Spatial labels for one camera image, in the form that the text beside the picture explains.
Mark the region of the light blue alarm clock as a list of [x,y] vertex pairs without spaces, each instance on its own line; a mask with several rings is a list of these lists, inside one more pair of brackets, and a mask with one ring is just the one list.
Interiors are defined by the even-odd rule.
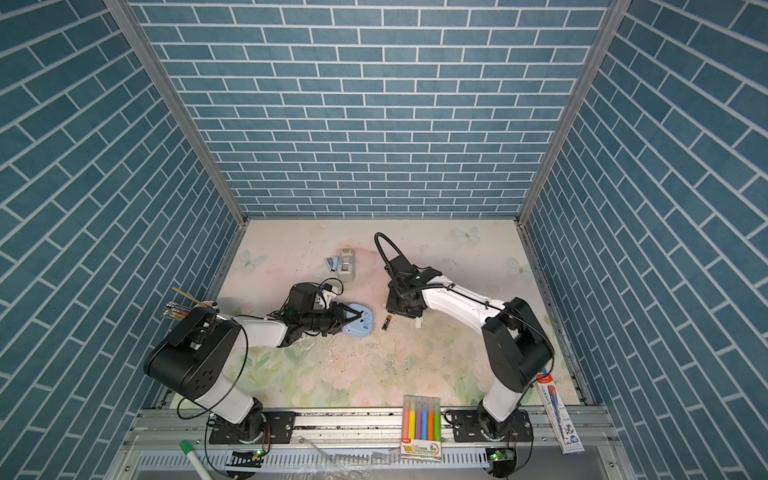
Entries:
[[345,320],[342,326],[342,332],[355,338],[365,338],[373,331],[373,312],[370,308],[360,305],[363,308],[363,316],[358,320]]

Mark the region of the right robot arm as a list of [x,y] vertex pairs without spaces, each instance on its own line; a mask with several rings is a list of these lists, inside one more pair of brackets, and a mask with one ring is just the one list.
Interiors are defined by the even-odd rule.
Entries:
[[482,297],[454,283],[406,286],[392,280],[388,287],[388,313],[416,319],[435,310],[482,337],[494,380],[478,405],[478,423],[492,440],[507,436],[525,392],[555,357],[529,304],[520,298],[503,302]]

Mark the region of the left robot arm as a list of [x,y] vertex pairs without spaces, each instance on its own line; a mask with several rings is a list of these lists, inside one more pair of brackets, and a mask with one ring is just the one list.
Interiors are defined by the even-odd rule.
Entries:
[[213,307],[196,307],[149,354],[144,372],[231,424],[245,421],[256,400],[223,373],[232,351],[285,348],[305,334],[335,335],[373,317],[359,304],[332,302],[326,309],[287,309],[263,318],[224,318]]

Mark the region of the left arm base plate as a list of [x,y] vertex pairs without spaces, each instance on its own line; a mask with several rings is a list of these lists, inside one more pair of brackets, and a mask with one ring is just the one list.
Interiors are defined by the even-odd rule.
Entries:
[[213,445],[289,444],[296,417],[293,411],[259,410],[232,424],[214,415],[206,423],[210,430],[207,440]]

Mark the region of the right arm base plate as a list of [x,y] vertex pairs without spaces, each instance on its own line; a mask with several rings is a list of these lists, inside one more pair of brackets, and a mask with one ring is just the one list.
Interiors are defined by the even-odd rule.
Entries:
[[513,411],[504,421],[481,408],[445,409],[442,416],[456,443],[529,442],[534,438],[528,412],[523,409]]

